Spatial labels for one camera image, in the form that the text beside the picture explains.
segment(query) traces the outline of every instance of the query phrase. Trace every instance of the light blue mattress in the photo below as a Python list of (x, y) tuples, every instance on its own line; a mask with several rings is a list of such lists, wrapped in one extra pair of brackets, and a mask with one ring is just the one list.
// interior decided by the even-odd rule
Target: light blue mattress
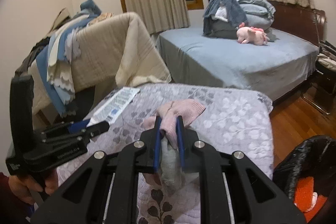
[(177, 83), (257, 90), (276, 100), (315, 70), (318, 47), (272, 29), (266, 46), (204, 37), (201, 28), (163, 32), (157, 48)]

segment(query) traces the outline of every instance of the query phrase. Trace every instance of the orange cloth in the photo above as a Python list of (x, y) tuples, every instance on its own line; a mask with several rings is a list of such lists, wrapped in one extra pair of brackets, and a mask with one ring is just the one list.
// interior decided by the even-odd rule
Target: orange cloth
[(311, 208), (313, 192), (313, 177), (299, 179), (295, 189), (294, 203), (301, 212), (306, 212)]
[(319, 210), (323, 207), (326, 201), (327, 201), (326, 197), (319, 195), (314, 208), (309, 212), (303, 213), (306, 218), (307, 223), (319, 212)]

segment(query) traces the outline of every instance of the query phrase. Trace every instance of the black bag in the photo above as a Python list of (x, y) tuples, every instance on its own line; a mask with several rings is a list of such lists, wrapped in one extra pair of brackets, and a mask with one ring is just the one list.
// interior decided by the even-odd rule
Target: black bag
[(293, 201), (300, 178), (314, 177), (314, 191), (327, 197), (309, 224), (336, 223), (336, 140), (314, 136), (298, 145), (273, 172), (274, 183)]

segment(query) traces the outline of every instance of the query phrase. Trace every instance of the bed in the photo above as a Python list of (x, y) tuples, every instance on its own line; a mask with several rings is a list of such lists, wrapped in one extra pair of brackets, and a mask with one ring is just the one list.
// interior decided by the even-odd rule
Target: bed
[[(88, 144), (88, 153), (58, 167), (59, 183), (62, 184), (95, 151), (115, 153), (127, 144), (138, 140), (144, 131), (142, 121), (154, 115), (160, 105), (187, 98), (197, 99), (206, 107), (205, 111), (190, 125), (197, 132), (200, 140), (213, 145), (218, 151), (226, 153), (243, 151), (268, 177), (272, 178), (273, 137), (269, 113), (273, 107), (272, 101), (267, 96), (252, 90), (181, 84), (145, 84), (140, 87), (140, 93), (110, 126), (109, 131)], [(160, 187), (147, 184), (143, 175), (139, 175), (136, 223), (198, 224), (200, 222), (198, 174), (188, 177), (184, 187), (171, 197), (163, 196), (158, 200), (155, 195), (158, 192), (161, 192)], [(161, 211), (166, 202), (171, 205), (171, 208), (156, 217), (153, 209), (150, 208), (154, 206)]]
[(204, 37), (202, 28), (163, 32), (157, 48), (177, 83), (258, 90), (276, 100), (315, 71), (325, 13), (272, 1), (266, 46)]

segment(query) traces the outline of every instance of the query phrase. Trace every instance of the silver bolt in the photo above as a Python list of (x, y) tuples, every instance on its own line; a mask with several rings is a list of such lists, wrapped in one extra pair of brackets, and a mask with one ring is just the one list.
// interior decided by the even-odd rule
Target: silver bolt
[(142, 148), (145, 145), (145, 143), (143, 141), (136, 141), (134, 143), (134, 147), (136, 148)]
[(236, 159), (242, 159), (242, 158), (244, 158), (244, 153), (243, 152), (241, 152), (241, 151), (236, 151), (236, 152), (234, 152), (233, 153), (233, 156), (236, 158)]
[(203, 148), (205, 146), (205, 143), (202, 141), (195, 141), (194, 146), (197, 148)]
[(103, 151), (97, 151), (97, 152), (95, 152), (94, 157), (95, 157), (97, 160), (100, 160), (100, 159), (102, 159), (102, 158), (105, 157), (105, 153), (104, 153)]

